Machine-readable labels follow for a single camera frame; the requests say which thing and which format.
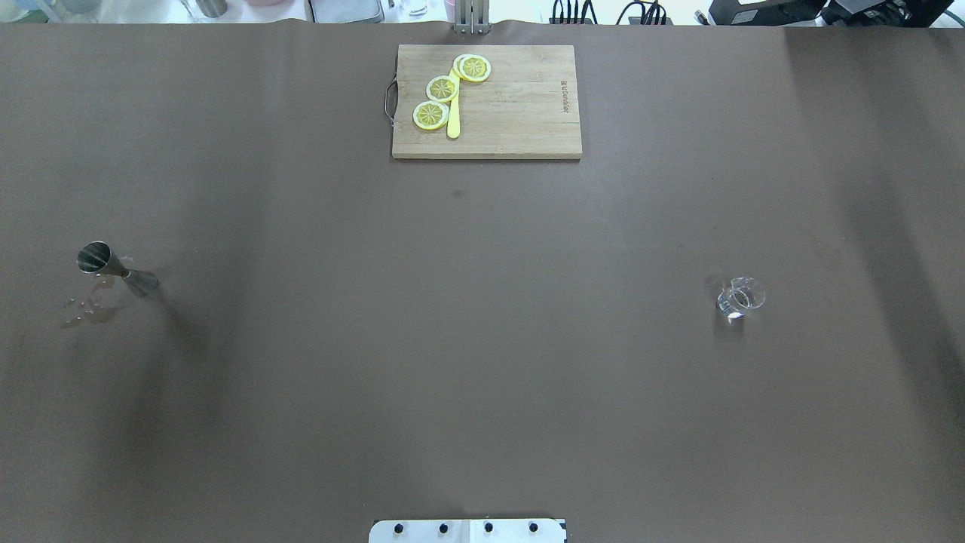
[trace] yellow knife handle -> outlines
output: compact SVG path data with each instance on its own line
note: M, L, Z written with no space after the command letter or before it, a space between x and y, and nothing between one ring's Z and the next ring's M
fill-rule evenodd
M459 122L459 76L455 70L450 71L449 75L455 77L455 96L449 102L449 123L446 125L446 135L456 139L462 133L462 125Z

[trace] jigger opening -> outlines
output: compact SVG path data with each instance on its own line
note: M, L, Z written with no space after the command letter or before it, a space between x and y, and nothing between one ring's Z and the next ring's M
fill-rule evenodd
M111 248L104 242L88 243L77 253L77 267L84 273L97 273L111 260Z

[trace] brown table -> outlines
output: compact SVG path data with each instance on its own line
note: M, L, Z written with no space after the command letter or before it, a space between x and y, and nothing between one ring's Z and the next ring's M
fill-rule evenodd
M499 24L575 45L584 158L391 159L461 40L0 28L0 539L961 541L965 33ZM96 239L161 290L62 328Z

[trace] wooden cutting board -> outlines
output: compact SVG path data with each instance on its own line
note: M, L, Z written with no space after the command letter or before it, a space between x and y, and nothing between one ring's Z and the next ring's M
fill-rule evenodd
M492 73L462 81L462 134L416 127L412 111L426 85L448 75L463 53L484 56ZM395 158L564 158L583 155L576 61L572 45L400 45L399 106L392 136Z

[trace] metal jigger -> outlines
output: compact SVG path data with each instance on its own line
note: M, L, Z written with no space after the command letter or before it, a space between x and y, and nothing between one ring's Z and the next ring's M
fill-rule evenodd
M77 267L84 273L116 275L135 296L147 296L160 281L150 271L128 270L104 242L88 243L77 253Z

